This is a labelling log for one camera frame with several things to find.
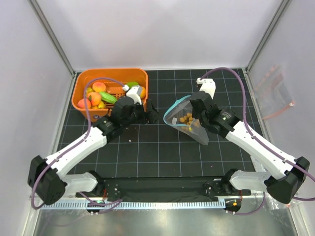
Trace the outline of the brown longan bunch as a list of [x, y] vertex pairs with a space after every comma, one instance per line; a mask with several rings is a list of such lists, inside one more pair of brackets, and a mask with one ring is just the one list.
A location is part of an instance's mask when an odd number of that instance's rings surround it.
[[192, 117], [192, 113], [186, 113], [179, 118], [181, 128], [184, 130], [192, 131], [193, 129], [199, 128], [200, 124], [198, 120]]

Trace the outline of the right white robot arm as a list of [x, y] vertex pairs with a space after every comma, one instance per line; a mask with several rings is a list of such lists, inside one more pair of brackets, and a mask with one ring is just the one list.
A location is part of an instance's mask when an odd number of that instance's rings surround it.
[[224, 193], [248, 189], [267, 192], [283, 204], [294, 199], [310, 166], [305, 157], [295, 158], [276, 148], [231, 109], [219, 109], [204, 91], [194, 93], [189, 101], [192, 116], [202, 127], [239, 146], [265, 168], [264, 172], [229, 171], [221, 183]]

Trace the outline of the clear zip top bag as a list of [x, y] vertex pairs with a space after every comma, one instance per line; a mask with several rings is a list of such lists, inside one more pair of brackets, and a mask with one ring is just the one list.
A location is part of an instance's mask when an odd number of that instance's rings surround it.
[[209, 142], [207, 131], [201, 126], [198, 119], [192, 117], [192, 105], [189, 101], [190, 95], [184, 96], [175, 101], [175, 103], [165, 112], [163, 121], [187, 134], [202, 145]]

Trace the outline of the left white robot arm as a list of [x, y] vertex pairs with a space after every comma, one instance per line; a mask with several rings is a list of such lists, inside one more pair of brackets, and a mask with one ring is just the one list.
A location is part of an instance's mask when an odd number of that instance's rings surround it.
[[58, 152], [31, 160], [28, 185], [32, 188], [31, 199], [38, 196], [45, 205], [56, 203], [64, 195], [79, 192], [94, 197], [106, 189], [105, 179], [95, 171], [70, 175], [69, 171], [91, 153], [104, 147], [132, 124], [157, 122], [159, 113], [150, 99], [146, 105], [135, 103], [130, 97], [119, 99], [109, 115], [90, 124], [86, 133]]

